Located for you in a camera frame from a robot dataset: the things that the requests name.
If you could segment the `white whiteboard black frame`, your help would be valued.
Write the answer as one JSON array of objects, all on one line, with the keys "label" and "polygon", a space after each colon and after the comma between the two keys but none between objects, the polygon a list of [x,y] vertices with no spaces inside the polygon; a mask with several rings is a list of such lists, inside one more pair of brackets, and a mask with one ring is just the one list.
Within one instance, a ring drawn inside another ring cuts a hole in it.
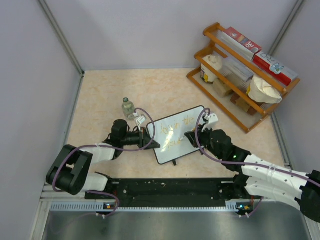
[{"label": "white whiteboard black frame", "polygon": [[199,105],[147,124],[149,135],[160,144],[160,148],[154,149],[158,164],[175,161],[199,150],[194,148],[187,139],[180,141],[180,138],[196,126],[197,119],[204,108]]}]

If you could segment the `yellow capped white marker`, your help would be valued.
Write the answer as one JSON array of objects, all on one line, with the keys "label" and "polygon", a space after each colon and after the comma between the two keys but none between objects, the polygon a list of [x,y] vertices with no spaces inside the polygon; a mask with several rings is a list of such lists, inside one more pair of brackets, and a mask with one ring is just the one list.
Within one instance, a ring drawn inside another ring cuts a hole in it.
[{"label": "yellow capped white marker", "polygon": [[194,127],[192,130],[185,132],[184,135],[180,138],[180,141],[188,139],[191,143],[194,143],[196,140],[195,131],[196,128]]}]

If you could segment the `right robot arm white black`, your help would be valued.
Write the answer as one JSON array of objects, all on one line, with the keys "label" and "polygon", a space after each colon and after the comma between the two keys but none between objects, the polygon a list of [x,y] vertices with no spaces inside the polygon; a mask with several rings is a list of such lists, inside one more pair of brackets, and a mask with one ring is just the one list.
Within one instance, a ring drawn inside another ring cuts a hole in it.
[{"label": "right robot arm white black", "polygon": [[320,173],[289,170],[272,164],[232,143],[221,129],[188,131],[184,136],[203,154],[228,170],[237,172],[233,192],[239,198],[247,195],[272,199],[292,206],[314,222],[320,221]]}]

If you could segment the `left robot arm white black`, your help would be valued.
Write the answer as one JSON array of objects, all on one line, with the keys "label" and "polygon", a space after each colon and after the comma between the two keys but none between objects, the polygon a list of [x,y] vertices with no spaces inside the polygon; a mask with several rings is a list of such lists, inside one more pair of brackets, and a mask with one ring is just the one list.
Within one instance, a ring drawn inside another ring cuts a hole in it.
[{"label": "left robot arm white black", "polygon": [[114,191],[109,177],[90,173],[91,165],[116,160],[125,146],[137,146],[138,151],[159,149],[161,145],[149,135],[145,127],[136,126],[132,131],[126,120],[117,119],[107,139],[95,145],[63,146],[46,175],[46,183],[57,192],[73,196],[80,192],[96,191],[102,198],[109,198]]}]

